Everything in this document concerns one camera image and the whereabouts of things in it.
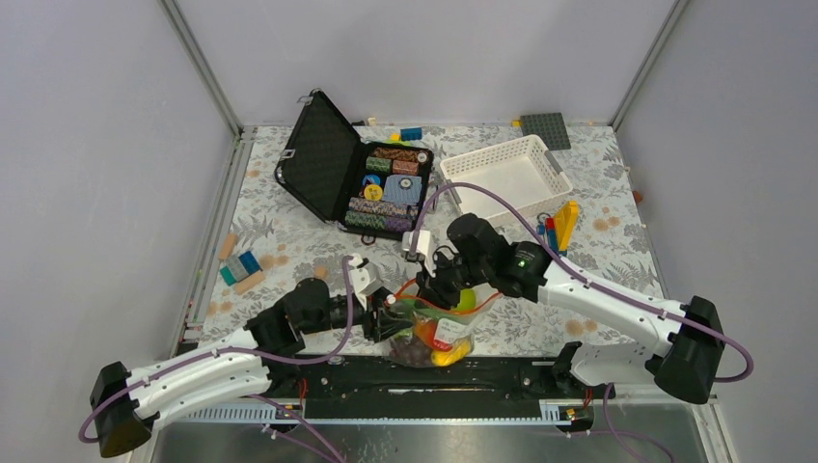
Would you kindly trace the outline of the green toy apple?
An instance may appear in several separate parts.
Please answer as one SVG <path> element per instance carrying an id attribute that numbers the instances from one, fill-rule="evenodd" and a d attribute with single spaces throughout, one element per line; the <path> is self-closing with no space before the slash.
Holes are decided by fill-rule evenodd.
<path id="1" fill-rule="evenodd" d="M 459 302 L 454 307 L 457 313 L 471 313 L 477 307 L 477 295 L 471 288 L 463 288 L 459 293 Z"/>

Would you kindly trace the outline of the red orange toy mango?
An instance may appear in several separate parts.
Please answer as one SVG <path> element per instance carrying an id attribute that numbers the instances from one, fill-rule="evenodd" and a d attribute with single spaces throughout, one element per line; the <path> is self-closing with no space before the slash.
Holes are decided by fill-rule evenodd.
<path id="1" fill-rule="evenodd" d="M 416 321 L 413 327 L 414 336 L 417 337 L 424 345 L 433 350 L 449 352 L 453 345 L 444 340 L 436 338 L 438 322 L 433 319 Z"/>

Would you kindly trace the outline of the clear zip bag orange zipper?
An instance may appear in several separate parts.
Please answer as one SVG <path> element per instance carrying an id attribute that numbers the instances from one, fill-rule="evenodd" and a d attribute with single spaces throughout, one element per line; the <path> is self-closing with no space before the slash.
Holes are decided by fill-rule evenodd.
<path id="1" fill-rule="evenodd" d="M 474 341 L 475 329 L 502 295 L 488 285 L 477 286 L 472 289 L 477 295 L 476 309 L 471 313 L 457 313 L 453 310 L 454 308 L 444 310 L 420 298 L 418 296 L 418 286 L 416 282 L 410 280 L 397 292 L 395 308 L 403 315 L 410 315 L 414 324 L 416 321 L 421 320 L 436 320 L 438 322 L 436 333 L 438 340 L 444 340 L 454 345 L 459 340 L 466 339 L 472 344 L 473 351 L 476 344 Z M 415 337 L 413 327 L 385 342 L 384 357 L 387 360 L 389 360 L 387 355 L 390 350 L 390 340 L 394 338 Z"/>

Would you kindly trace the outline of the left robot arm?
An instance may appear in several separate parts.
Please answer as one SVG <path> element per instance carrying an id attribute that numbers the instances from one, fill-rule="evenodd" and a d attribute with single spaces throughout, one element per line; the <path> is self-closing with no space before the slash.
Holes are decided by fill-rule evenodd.
<path id="1" fill-rule="evenodd" d="M 372 342 L 410 327 L 373 262 L 353 255 L 342 266 L 343 294 L 331 294 L 320 279 L 304 279 L 210 344 L 142 368 L 121 362 L 103 367 L 80 441 L 97 444 L 103 458 L 121 456 L 149 441 L 153 431 L 226 399 L 269 390 L 290 395 L 298 387 L 297 368 L 339 355 L 355 326 Z"/>

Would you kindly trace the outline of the dark red toy grapes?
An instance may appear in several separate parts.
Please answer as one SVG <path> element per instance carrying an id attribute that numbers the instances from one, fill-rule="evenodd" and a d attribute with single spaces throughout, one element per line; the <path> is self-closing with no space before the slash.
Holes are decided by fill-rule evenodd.
<path id="1" fill-rule="evenodd" d="M 390 340 L 387 358 L 409 368 L 432 368 L 432 352 L 433 349 L 418 338 L 394 338 Z"/>

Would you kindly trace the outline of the yellow toy corn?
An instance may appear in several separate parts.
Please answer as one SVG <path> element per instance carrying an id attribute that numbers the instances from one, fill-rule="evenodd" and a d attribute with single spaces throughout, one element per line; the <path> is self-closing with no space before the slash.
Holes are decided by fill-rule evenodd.
<path id="1" fill-rule="evenodd" d="M 472 344 L 468 340 L 459 340 L 448 351 L 433 350 L 430 361 L 435 367 L 448 367 L 463 360 L 471 351 Z"/>

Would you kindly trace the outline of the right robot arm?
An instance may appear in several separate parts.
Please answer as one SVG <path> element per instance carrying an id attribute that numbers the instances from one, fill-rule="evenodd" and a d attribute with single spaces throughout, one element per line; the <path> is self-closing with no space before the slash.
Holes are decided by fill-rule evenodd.
<path id="1" fill-rule="evenodd" d="M 421 298 L 450 309 L 465 288 L 490 286 L 501 295 L 560 307 L 628 337 L 619 346 L 569 342 L 553 366 L 559 393 L 576 397 L 609 383 L 653 382 L 677 399 L 708 401 L 725 349 L 715 305 L 654 298 L 600 279 L 546 249 L 540 239 L 509 242 L 473 213 L 447 229 L 452 250 L 436 249 L 427 230 L 402 238 L 405 256 L 421 263 Z"/>

